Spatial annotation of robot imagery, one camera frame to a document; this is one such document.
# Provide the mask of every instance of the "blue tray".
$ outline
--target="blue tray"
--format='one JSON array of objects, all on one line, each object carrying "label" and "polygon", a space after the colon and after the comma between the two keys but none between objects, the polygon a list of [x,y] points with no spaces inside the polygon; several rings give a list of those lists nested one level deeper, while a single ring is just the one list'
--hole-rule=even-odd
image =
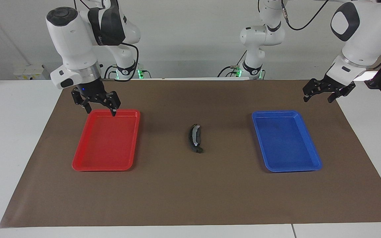
[{"label": "blue tray", "polygon": [[314,171],[321,160],[302,116],[290,111],[252,113],[264,163],[272,172]]}]

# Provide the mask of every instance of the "red plastic tray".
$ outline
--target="red plastic tray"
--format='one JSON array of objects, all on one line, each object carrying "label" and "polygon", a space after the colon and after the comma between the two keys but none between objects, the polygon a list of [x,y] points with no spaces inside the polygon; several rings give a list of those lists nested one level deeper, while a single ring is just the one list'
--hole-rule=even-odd
[{"label": "red plastic tray", "polygon": [[80,137],[73,169],[77,171],[125,171],[135,155],[141,113],[137,110],[93,110]]}]

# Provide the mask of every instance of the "gray wall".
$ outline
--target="gray wall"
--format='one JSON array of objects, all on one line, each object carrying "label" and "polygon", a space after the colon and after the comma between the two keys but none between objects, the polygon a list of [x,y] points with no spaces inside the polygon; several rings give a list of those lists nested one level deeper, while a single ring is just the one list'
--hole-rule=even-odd
[{"label": "gray wall", "polygon": [[[153,77],[215,77],[245,51],[239,41],[241,29],[261,24],[256,0],[119,1],[128,19],[141,29],[137,46],[142,64]],[[301,27],[321,5],[311,0],[290,1],[291,24]],[[73,6],[73,1],[0,0],[0,80],[12,79],[15,65],[43,63],[53,70],[62,63],[45,24],[47,12],[58,6]],[[330,30],[330,19],[339,6],[327,3],[302,31],[283,24],[285,42],[264,47],[266,78],[322,77],[343,46]],[[114,63],[106,49],[95,47],[95,52],[100,63]]]}]

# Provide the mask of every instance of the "white tabletop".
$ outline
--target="white tabletop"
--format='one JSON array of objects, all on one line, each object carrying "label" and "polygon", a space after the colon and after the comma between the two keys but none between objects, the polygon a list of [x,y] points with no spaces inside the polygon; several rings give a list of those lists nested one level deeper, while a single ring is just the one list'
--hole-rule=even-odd
[{"label": "white tabletop", "polygon": [[[0,81],[0,220],[61,91],[50,81]],[[338,99],[381,176],[381,93],[357,82]],[[0,229],[0,237],[378,237],[381,223]]]}]

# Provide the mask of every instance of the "brown table mat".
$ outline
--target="brown table mat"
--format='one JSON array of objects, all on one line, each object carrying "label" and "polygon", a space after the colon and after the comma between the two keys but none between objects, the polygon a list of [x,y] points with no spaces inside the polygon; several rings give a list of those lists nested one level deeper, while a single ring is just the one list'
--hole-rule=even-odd
[{"label": "brown table mat", "polygon": [[[72,169],[87,115],[64,90],[0,227],[381,221],[380,176],[336,102],[324,94],[304,103],[305,83],[106,83],[122,108],[142,113],[128,172]],[[323,168],[270,173],[251,119],[256,110],[299,111]],[[202,126],[203,154],[189,146],[194,123]]]}]

